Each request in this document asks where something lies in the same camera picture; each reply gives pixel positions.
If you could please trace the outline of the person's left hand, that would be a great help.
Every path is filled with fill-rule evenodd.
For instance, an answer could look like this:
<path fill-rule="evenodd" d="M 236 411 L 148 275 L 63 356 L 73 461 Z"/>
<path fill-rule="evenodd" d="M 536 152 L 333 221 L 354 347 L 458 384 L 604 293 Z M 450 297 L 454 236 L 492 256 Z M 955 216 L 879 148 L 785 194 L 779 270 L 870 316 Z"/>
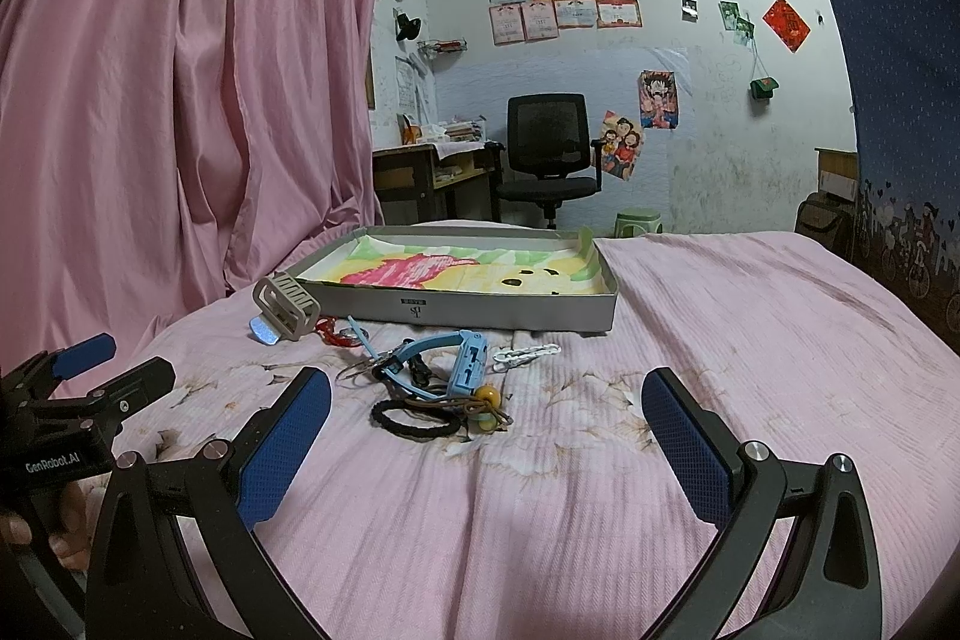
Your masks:
<path fill-rule="evenodd" d="M 65 489 L 60 503 L 60 520 L 49 536 L 49 548 L 64 569 L 86 572 L 93 551 L 89 489 L 73 482 Z M 3 515 L 2 539 L 12 546 L 27 546 L 32 539 L 31 528 L 18 515 Z"/>

